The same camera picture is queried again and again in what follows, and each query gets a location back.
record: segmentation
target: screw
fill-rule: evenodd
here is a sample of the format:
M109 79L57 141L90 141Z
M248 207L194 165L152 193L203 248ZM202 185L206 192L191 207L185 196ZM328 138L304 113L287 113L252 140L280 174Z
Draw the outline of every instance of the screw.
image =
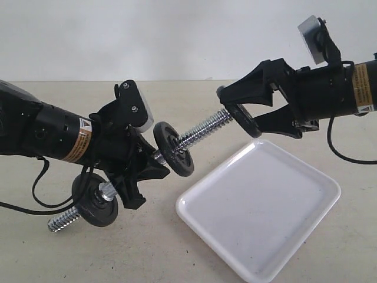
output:
M205 139L216 130L220 129L231 121L233 121L233 118L225 108L219 110L208 119L204 120L200 124L194 126L192 129L179 136L177 138L178 146L174 151L178 153L182 150L188 150L190 147ZM156 150L151 157L159 162L159 164L166 164L166 161L159 150ZM105 201L110 202L113 200L114 196L117 195L117 191L115 190L111 182L100 184L99 189L101 191L101 196ZM66 212L63 212L61 215L51 218L48 221L47 226L51 232L58 232L79 217L80 213L74 206Z

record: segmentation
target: table surface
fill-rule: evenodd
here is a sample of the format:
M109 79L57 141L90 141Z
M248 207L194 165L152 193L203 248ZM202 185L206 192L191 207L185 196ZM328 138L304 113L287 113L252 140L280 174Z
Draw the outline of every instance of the table surface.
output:
M40 100L87 116L113 100L116 82L16 83ZM155 121L167 121L180 133L221 108L216 88L229 81L139 82ZM280 93L274 106L247 106L256 116L284 105ZM377 159L375 114L335 120L333 142L343 153ZM336 157L328 148L328 121L301 140L274 134L268 139L325 174L342 188L329 214L295 253L273 283L377 281L377 177L373 166ZM152 129L144 135L155 146ZM223 160L250 141L232 122L191 149L196 170L188 178L175 174L139 184L147 203L139 210L120 209L116 221L96 228L83 219L65 231L47 230L49 216L32 216L1 209L1 282L243 282L177 216L177 198ZM45 202L70 195L71 182L81 170L76 164L50 160L37 186ZM42 162L1 156L3 189L0 200L40 209L31 186Z

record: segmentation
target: white tray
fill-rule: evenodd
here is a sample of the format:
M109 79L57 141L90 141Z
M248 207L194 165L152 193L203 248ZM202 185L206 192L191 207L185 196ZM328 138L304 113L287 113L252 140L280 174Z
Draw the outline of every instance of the white tray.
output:
M176 209L243 280L267 283L339 197L333 179L254 140L183 193Z

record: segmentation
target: orange label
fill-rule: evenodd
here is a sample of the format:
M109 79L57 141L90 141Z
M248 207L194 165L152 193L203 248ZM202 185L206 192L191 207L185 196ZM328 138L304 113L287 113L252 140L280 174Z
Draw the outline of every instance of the orange label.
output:
M63 159L63 161L74 163L79 160L87 151L91 137L91 122L80 118L80 130L78 132L75 145L73 146L70 153Z
M355 65L352 76L353 93L359 113L374 111L374 104L369 85L368 70L366 64Z

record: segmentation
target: yellow warning sticker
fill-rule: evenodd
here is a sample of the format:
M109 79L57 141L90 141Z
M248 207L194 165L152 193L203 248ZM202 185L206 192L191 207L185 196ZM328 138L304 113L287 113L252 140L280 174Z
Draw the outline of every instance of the yellow warning sticker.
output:
M365 113L375 111L366 64L355 65L352 85L358 112Z
M87 151L92 137L92 124L90 121L80 118L80 130L70 153L63 161L74 163L79 160Z

